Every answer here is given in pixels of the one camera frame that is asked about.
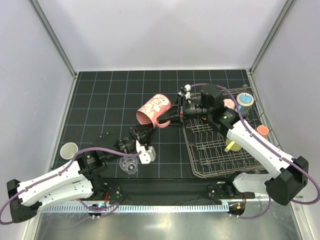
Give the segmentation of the pink faceted mug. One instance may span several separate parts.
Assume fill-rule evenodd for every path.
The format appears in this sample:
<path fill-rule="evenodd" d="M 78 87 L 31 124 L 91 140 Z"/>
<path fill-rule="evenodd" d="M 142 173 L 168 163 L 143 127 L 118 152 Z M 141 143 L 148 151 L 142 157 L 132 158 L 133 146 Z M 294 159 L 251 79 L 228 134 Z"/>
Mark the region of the pink faceted mug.
<path fill-rule="evenodd" d="M 224 102 L 224 107 L 228 109 L 234 110 L 236 108 L 236 105 L 232 99 L 226 98 L 223 100 Z"/>

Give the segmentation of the cream yellow faceted mug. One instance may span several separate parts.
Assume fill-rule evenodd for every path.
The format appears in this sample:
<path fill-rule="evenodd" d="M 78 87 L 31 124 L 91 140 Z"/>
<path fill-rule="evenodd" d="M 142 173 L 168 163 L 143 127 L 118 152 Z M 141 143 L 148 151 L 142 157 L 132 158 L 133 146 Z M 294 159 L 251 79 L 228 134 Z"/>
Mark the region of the cream yellow faceted mug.
<path fill-rule="evenodd" d="M 239 144 L 237 144 L 235 141 L 229 139 L 229 138 L 226 138 L 225 139 L 225 149 L 224 151 L 227 153 L 229 151 L 232 151 L 232 152 L 238 152 L 241 150 L 241 146 Z"/>

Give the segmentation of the blue butterfly mug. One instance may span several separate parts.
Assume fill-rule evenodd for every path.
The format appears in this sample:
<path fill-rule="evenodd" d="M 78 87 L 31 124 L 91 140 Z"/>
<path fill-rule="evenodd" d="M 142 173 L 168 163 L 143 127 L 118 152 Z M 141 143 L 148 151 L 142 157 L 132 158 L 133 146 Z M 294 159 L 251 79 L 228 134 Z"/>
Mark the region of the blue butterfly mug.
<path fill-rule="evenodd" d="M 242 92 L 237 95 L 236 102 L 241 115 L 244 117 L 251 110 L 251 107 L 253 106 L 255 99 L 250 93 Z"/>

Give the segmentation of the brown floral mug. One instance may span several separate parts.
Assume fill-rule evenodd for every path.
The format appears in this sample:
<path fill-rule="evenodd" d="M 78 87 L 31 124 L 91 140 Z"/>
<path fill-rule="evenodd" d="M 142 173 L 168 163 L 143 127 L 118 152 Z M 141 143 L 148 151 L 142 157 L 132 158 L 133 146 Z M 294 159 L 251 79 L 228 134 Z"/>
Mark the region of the brown floral mug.
<path fill-rule="evenodd" d="M 259 125 L 256 127 L 256 132 L 259 133 L 263 138 L 267 139 L 269 135 L 269 129 L 265 125 Z"/>

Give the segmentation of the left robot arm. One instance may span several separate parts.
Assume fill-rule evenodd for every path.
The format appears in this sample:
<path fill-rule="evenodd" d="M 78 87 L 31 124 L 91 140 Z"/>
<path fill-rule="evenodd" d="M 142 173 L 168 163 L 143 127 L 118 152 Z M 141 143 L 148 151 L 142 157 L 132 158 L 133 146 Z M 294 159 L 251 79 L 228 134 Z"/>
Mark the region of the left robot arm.
<path fill-rule="evenodd" d="M 7 182 L 11 224 L 35 217 L 41 210 L 65 201 L 77 199 L 100 200 L 108 191 L 102 172 L 108 164 L 122 157 L 139 158 L 142 164 L 154 161 L 151 146 L 156 129 L 152 124 L 136 125 L 128 136 L 119 139 L 112 132 L 98 136 L 91 147 L 72 154 L 66 164 L 28 181 L 12 179 Z"/>

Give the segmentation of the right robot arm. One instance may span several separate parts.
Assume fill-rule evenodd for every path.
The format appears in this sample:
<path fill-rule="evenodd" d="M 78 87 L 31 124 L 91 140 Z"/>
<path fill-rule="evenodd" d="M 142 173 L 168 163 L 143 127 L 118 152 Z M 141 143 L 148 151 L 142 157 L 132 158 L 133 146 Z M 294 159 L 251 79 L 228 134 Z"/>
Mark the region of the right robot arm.
<path fill-rule="evenodd" d="M 199 103 L 192 102 L 188 86 L 178 93 L 175 103 L 159 116 L 159 124 L 182 127 L 190 119 L 204 118 L 214 132 L 240 145 L 267 171 L 266 174 L 239 173 L 232 178 L 239 193 L 252 192 L 269 195 L 280 205 L 287 205 L 307 185 L 308 161 L 283 152 L 257 133 L 238 111 L 224 106 L 226 88 L 216 84 L 202 84 Z"/>

